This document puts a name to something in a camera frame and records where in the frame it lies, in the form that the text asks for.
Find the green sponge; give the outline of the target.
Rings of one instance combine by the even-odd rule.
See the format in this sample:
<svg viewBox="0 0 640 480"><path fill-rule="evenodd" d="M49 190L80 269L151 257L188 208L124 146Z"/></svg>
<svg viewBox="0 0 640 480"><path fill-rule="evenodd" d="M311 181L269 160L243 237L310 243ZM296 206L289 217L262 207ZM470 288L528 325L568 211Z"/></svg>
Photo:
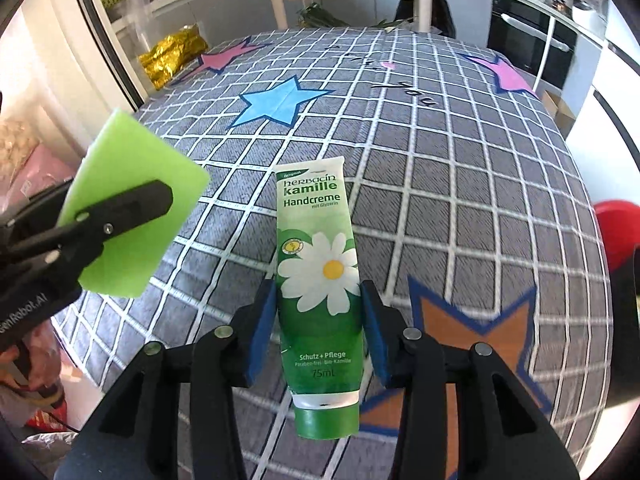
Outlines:
<svg viewBox="0 0 640 480"><path fill-rule="evenodd" d="M82 288L136 298L209 182L206 170L114 110L70 185L58 224L87 223L102 255L79 277Z"/></svg>

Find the green hand cream tube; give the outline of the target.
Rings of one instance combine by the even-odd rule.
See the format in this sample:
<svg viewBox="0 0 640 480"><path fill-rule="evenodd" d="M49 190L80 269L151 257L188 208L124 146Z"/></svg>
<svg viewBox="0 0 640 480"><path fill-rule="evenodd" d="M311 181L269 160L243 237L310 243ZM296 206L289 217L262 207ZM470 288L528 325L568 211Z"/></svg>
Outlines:
<svg viewBox="0 0 640 480"><path fill-rule="evenodd" d="M363 331L358 255L341 157L277 166L281 359L299 437L359 429Z"/></svg>

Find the grey checkered tablecloth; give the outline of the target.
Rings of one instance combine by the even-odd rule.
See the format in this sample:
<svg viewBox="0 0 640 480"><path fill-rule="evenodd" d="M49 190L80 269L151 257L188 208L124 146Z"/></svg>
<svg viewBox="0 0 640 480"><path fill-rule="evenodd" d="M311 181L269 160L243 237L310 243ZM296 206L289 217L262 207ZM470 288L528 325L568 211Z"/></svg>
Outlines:
<svg viewBox="0 0 640 480"><path fill-rule="evenodd" d="M610 374L604 247L552 118L506 88L511 66L373 29L267 32L215 61L138 111L209 184L141 297L87 292L55 318L74 361L107 389L148 340L228 322L273 269L273 168L341 157L361 275L445 344L494 346L582 463Z"/></svg>

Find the gold foil bag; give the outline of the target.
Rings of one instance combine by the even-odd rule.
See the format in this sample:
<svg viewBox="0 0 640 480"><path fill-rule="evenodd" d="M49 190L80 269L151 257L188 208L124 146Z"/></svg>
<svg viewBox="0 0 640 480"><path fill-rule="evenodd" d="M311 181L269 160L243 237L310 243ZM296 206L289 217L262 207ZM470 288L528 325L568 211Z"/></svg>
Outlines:
<svg viewBox="0 0 640 480"><path fill-rule="evenodd" d="M197 24L181 27L178 32L165 36L148 52L138 56L145 75L155 90L163 89L168 82L208 49Z"/></svg>

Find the red round stool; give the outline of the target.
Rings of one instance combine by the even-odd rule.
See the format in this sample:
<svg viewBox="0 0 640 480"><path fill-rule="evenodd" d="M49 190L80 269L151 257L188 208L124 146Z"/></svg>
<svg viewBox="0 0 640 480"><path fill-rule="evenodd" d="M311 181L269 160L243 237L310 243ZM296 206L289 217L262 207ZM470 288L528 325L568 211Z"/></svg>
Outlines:
<svg viewBox="0 0 640 480"><path fill-rule="evenodd" d="M594 206L603 240L608 270L615 271L640 242L640 207L626 200L605 200Z"/></svg>

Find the white refrigerator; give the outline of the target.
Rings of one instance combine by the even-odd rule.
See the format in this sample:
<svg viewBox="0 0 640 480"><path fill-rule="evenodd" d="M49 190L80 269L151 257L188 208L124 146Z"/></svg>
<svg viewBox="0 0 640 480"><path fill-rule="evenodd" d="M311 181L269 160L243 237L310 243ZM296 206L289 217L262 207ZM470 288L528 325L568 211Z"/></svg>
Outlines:
<svg viewBox="0 0 640 480"><path fill-rule="evenodd" d="M591 203L639 203L639 44L624 23L608 22L605 47L567 145Z"/></svg>

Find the cardboard box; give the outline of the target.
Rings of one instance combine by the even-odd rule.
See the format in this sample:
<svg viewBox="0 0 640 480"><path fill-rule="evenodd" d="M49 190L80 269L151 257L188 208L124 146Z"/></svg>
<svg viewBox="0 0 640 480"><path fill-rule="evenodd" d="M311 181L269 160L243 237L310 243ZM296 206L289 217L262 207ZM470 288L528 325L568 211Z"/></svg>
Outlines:
<svg viewBox="0 0 640 480"><path fill-rule="evenodd" d="M558 127L562 137L566 139L576 120L573 112L559 96L548 91L542 92L541 102Z"/></svg>

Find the black built-in oven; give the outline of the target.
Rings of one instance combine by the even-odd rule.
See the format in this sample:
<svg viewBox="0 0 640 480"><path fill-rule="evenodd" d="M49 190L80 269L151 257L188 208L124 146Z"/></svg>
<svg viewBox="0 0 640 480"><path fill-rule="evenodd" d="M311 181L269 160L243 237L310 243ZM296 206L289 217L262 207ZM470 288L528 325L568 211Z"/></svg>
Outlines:
<svg viewBox="0 0 640 480"><path fill-rule="evenodd" d="M518 0L492 0L487 47L500 52L520 70L536 76L550 16ZM577 34L556 22L542 80L564 87L574 58Z"/></svg>

